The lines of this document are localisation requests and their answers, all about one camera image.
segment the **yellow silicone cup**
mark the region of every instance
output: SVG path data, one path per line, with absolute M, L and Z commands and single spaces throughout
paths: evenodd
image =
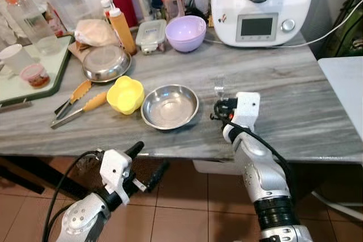
M 120 77 L 107 93 L 111 107 L 123 114 L 132 114 L 141 106 L 144 97 L 141 82 L 128 76 Z

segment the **metal tongs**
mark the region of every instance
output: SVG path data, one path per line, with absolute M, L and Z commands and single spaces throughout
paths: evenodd
M 90 88 L 91 88 L 91 82 L 89 80 L 86 80 L 73 91 L 69 100 L 55 111 L 59 112 L 57 112 L 56 117 L 53 119 L 52 123 L 50 124 L 50 127 L 52 129 L 56 129 L 76 119 L 77 117 L 81 116 L 83 113 L 93 110 L 106 102 L 107 92 L 102 92 L 97 96 L 93 97 L 92 99 L 90 99 L 81 109 L 78 109 L 73 113 L 69 114 L 68 116 L 63 117 L 69 111 L 71 106 L 82 96 L 84 96 L 85 93 L 87 93 Z

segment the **small jar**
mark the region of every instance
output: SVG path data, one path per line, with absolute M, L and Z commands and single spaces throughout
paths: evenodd
M 20 73 L 20 77 L 35 89 L 43 88 L 50 82 L 47 71 L 40 63 L 25 67 Z

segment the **display screen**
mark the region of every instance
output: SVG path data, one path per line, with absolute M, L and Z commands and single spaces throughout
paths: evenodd
M 242 19 L 241 36 L 270 35 L 272 18 Z

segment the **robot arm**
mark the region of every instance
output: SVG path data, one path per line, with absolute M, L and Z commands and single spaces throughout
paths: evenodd
M 223 136 L 233 144 L 235 163 L 242 170 L 243 182 L 258 215 L 260 242 L 312 242 L 308 229 L 300 225 L 294 213 L 284 170 L 274 161 L 270 149 L 253 134 L 246 133 L 254 131 L 259 103 L 258 93 L 239 92 L 236 99 L 225 101 L 224 106 L 221 101 L 222 107 L 217 110 L 219 116 L 226 117 L 222 118 Z M 226 122 L 231 115 L 231 122 Z
M 146 185 L 130 170 L 132 160 L 142 148 L 143 142 L 138 142 L 126 152 L 108 150 L 104 153 L 100 169 L 104 187 L 66 210 L 57 242 L 96 242 L 111 212 L 121 204 L 127 205 L 133 193 L 139 190 L 150 192 L 157 185 L 168 168 L 168 162 L 152 174 Z

